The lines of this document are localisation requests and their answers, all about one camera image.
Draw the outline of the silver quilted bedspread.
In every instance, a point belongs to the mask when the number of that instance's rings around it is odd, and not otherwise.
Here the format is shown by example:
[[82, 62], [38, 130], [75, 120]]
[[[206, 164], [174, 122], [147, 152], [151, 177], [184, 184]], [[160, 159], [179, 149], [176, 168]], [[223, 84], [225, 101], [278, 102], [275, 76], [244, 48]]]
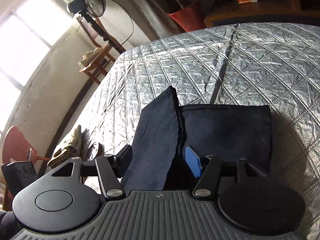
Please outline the silver quilted bedspread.
[[302, 194], [300, 233], [319, 239], [319, 27], [238, 23], [132, 48], [67, 126], [106, 153], [129, 144], [142, 109], [167, 87], [179, 103], [269, 105], [272, 172]]

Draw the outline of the red plant pot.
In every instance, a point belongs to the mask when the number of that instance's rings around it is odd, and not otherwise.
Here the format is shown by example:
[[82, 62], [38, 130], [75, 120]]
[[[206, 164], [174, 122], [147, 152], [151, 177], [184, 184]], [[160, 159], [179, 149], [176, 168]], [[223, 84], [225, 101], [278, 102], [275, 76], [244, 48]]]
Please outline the red plant pot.
[[199, 0], [179, 11], [169, 12], [168, 16], [185, 32], [200, 30], [206, 27], [204, 23], [205, 15]]

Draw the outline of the black magnifier tool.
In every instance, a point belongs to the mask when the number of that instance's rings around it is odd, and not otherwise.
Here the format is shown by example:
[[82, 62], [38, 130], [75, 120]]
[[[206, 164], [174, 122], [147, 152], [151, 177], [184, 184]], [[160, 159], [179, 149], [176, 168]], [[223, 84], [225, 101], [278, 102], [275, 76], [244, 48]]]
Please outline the black magnifier tool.
[[100, 148], [101, 145], [98, 142], [94, 142], [91, 146], [89, 146], [85, 160], [92, 161], [98, 157], [100, 155]]

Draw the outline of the wooden TV stand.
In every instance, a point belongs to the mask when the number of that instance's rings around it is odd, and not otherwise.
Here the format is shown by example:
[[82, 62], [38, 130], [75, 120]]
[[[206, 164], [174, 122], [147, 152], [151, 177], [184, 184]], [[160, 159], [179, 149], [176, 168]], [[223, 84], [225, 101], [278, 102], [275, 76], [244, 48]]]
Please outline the wooden TV stand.
[[319, 26], [319, 0], [229, 0], [215, 5], [204, 18], [207, 28], [250, 22], [301, 23]]

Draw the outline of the wooden chair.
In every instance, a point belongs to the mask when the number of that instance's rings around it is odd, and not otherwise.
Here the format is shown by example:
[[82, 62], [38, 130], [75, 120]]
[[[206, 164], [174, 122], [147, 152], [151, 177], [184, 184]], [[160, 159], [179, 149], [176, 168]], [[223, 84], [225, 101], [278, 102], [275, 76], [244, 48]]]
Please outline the wooden chair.
[[[100, 81], [98, 80], [98, 75], [102, 74], [103, 76], [106, 76], [108, 73], [108, 70], [105, 69], [106, 65], [110, 62], [115, 63], [116, 61], [115, 57], [110, 54], [110, 50], [113, 47], [107, 41], [105, 45], [100, 45], [96, 41], [99, 35], [85, 21], [85, 19], [82, 16], [77, 16], [76, 20], [85, 32], [85, 34], [87, 35], [87, 37], [89, 38], [89, 40], [95, 45], [95, 48], [102, 48], [97, 57], [87, 67], [81, 68], [79, 71], [80, 73], [86, 74], [91, 80], [93, 80], [95, 83], [99, 85]], [[97, 23], [104, 29], [104, 31], [106, 31], [99, 18], [95, 18], [94, 20], [97, 21]]]

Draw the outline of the navy zip jacket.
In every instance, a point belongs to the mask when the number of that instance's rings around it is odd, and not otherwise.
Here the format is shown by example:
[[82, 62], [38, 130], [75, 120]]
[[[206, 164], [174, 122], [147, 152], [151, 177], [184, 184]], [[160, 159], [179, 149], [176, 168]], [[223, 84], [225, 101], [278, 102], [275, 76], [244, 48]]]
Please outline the navy zip jacket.
[[133, 157], [121, 180], [133, 190], [189, 190], [196, 184], [185, 161], [191, 146], [201, 156], [224, 161], [246, 158], [270, 169], [271, 111], [264, 106], [180, 106], [168, 87], [143, 108], [132, 142]]

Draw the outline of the olive and beige clothes pile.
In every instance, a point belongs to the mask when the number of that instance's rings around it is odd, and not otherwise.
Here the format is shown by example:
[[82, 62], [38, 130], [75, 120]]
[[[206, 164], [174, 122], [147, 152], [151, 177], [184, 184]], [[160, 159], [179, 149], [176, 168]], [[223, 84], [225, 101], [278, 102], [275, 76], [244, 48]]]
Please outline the olive and beige clothes pile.
[[82, 131], [81, 126], [76, 126], [56, 146], [47, 166], [54, 169], [69, 158], [81, 157]]

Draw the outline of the white sneakers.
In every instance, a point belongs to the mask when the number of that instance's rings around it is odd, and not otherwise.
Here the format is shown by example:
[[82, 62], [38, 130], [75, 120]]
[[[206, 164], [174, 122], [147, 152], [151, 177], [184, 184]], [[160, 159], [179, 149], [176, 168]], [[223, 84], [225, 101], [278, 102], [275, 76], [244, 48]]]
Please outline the white sneakers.
[[95, 48], [94, 50], [87, 51], [83, 56], [82, 60], [78, 62], [81, 68], [87, 67], [100, 53], [102, 48]]

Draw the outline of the beige curtain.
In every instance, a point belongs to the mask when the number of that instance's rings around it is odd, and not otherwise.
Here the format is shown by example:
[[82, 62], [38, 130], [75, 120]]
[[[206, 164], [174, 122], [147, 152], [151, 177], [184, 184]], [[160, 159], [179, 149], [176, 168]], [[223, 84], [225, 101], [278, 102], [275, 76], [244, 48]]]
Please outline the beige curtain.
[[176, 0], [131, 0], [159, 38], [183, 33], [168, 13], [180, 10]]

